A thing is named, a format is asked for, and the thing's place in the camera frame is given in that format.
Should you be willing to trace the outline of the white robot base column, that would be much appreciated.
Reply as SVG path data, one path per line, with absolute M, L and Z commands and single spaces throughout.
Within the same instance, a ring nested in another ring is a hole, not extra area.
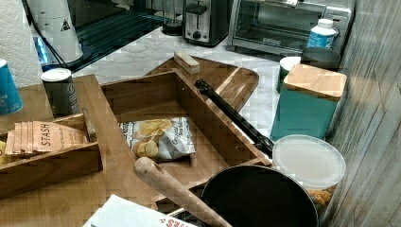
M 40 37 L 34 26 L 31 27 L 42 65 L 58 64 L 44 41 L 48 41 L 66 63 L 77 61 L 83 56 L 67 0 L 27 0 L 27 5 L 42 34 Z

